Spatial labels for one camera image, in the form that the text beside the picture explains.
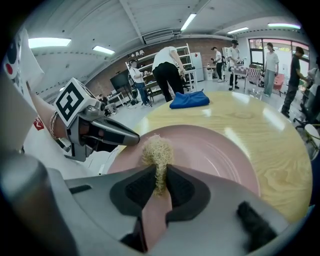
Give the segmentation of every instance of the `bracelet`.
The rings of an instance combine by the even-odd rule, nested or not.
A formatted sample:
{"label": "bracelet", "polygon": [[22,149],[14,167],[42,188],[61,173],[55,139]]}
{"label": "bracelet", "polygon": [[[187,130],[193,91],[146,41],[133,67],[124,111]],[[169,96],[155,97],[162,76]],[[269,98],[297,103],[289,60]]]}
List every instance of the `bracelet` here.
{"label": "bracelet", "polygon": [[52,138],[55,139],[55,140],[58,139],[58,138],[55,136],[55,131],[54,131],[54,129],[55,129],[55,122],[56,122],[57,117],[58,117],[58,112],[55,111],[55,112],[53,113],[53,115],[51,116],[51,118],[50,118],[50,130],[49,130],[49,132],[50,132]]}

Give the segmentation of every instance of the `refrigerator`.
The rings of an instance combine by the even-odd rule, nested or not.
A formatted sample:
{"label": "refrigerator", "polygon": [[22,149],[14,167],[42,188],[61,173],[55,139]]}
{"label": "refrigerator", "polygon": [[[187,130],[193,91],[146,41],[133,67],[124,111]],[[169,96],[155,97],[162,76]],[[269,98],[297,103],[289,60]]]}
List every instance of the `refrigerator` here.
{"label": "refrigerator", "polygon": [[200,52],[192,52],[190,54],[191,54],[192,64],[195,67],[197,81],[198,82],[203,81],[205,78],[204,78],[204,70],[202,67],[201,54]]}

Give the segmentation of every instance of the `monitor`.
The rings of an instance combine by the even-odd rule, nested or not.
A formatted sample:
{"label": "monitor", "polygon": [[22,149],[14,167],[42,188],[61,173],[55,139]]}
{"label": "monitor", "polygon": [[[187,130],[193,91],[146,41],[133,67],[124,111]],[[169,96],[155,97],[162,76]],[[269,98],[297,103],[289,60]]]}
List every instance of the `monitor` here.
{"label": "monitor", "polygon": [[115,90],[118,90],[119,88],[124,87],[129,83],[128,73],[129,70],[125,70],[110,79]]}

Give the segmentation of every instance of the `blue cloth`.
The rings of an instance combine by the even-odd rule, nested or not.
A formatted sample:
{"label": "blue cloth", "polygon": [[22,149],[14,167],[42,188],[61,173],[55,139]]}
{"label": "blue cloth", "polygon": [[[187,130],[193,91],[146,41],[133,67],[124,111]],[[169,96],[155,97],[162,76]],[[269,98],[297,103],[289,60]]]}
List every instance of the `blue cloth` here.
{"label": "blue cloth", "polygon": [[181,94],[177,92],[173,102],[170,104],[171,109],[184,109],[192,107],[205,106],[210,103],[209,98],[203,91]]}

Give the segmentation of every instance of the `ceiling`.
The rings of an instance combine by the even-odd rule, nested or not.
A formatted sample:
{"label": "ceiling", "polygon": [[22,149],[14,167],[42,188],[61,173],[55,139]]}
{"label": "ceiling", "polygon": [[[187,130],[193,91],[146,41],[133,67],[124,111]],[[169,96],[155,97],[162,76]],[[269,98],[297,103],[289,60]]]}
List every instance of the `ceiling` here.
{"label": "ceiling", "polygon": [[[226,36],[242,27],[295,21],[275,0],[47,0],[25,22],[29,38],[72,41],[67,47],[32,49],[45,72],[36,92],[50,100],[72,77],[87,82],[115,60],[145,47],[146,34],[172,30],[179,37],[191,13],[197,16],[181,35]],[[93,51],[97,45],[115,54]]]}

